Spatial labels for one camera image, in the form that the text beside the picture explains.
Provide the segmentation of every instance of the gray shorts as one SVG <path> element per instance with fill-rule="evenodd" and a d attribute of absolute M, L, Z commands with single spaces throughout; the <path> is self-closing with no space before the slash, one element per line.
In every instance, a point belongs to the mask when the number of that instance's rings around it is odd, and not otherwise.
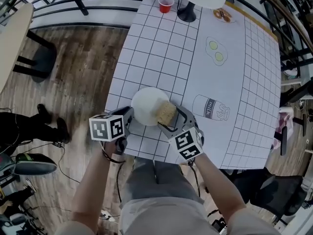
<path fill-rule="evenodd" d="M 122 190 L 122 206 L 141 198 L 178 197 L 203 204 L 204 201 L 182 174 L 177 164 L 136 158 L 134 169 Z"/>

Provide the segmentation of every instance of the donut drawing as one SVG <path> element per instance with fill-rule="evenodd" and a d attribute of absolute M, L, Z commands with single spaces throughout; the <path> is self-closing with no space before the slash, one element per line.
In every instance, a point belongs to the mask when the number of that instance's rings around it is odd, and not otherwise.
<path fill-rule="evenodd" d="M 221 22 L 224 23 L 233 23 L 235 20 L 232 16 L 223 8 L 213 10 L 213 15 Z"/>

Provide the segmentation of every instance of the hand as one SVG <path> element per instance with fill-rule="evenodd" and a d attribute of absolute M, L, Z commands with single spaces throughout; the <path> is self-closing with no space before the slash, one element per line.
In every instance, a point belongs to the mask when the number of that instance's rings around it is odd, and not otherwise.
<path fill-rule="evenodd" d="M 13 205 L 13 202 L 8 200 L 8 201 L 5 202 L 5 205 L 6 205 L 6 206 L 12 206 L 12 205 Z"/>

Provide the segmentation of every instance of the wooden floor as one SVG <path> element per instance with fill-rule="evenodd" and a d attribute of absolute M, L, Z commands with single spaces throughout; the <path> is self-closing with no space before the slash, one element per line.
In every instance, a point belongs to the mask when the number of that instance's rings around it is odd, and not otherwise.
<path fill-rule="evenodd" d="M 48 41 L 53 42 L 58 50 L 55 68 L 49 80 L 36 84 L 32 79 L 23 74 L 12 73 L 5 90 L 0 94 L 0 108 L 11 107 L 14 113 L 32 116 L 37 113 L 36 106 L 43 103 L 53 113 L 52 126 L 56 126 L 55 119 L 60 116 L 68 124 L 72 135 L 71 143 L 66 145 L 66 154 L 60 162 L 62 170 L 80 181 L 92 155 L 92 151 L 100 149 L 97 142 L 91 141 L 89 134 L 89 117 L 99 114 L 104 110 L 114 68 L 127 35 L 127 30 L 107 27 L 53 27 L 38 30 L 37 33 Z M 32 58 L 38 45 L 27 40 L 22 51 L 24 57 Z M 306 109 L 313 108 L 307 101 Z M 307 136 L 301 137 L 299 126 L 295 125 L 293 139 L 290 140 L 288 153 L 281 157 L 278 151 L 273 151 L 269 157 L 267 167 L 270 172 L 277 175 L 302 175 L 310 159 L 309 154 L 304 153 L 305 140 L 312 141 L 312 125 L 309 124 Z M 17 152 L 44 144 L 42 141 L 34 141 L 27 146 L 19 147 Z M 62 151 L 52 145 L 34 149 L 31 152 L 43 153 L 59 161 Z M 126 156 L 120 176 L 119 185 L 122 188 L 133 165 L 133 157 Z M 119 215 L 119 200 L 116 190 L 116 173 L 118 165 L 112 164 L 110 176 L 107 182 L 106 196 L 103 209 L 112 215 Z M 185 176 L 196 188 L 193 172 L 186 166 L 182 168 Z M 203 181 L 197 172 L 201 196 L 205 200 L 207 212 L 214 210 L 216 206 L 205 193 Z M 75 193 L 77 183 L 68 179 L 59 170 L 40 177 L 28 177 L 37 188 L 37 193 L 29 198 L 28 204 L 38 207 L 34 210 L 41 224 L 51 235 L 60 223 L 69 219 L 71 200 Z M 22 183 L 16 184 L 22 189 Z M 273 215 L 265 210 L 256 210 L 260 216 L 270 221 Z M 209 218 L 212 221 L 218 215 Z M 108 221 L 99 221 L 99 234 L 117 234 L 118 225 Z"/>

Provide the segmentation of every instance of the red plastic cup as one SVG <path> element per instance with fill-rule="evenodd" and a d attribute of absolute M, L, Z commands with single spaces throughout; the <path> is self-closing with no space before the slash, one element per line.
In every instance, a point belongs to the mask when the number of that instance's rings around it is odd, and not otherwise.
<path fill-rule="evenodd" d="M 158 0 L 160 4 L 160 12 L 168 13 L 174 4 L 174 0 Z"/>

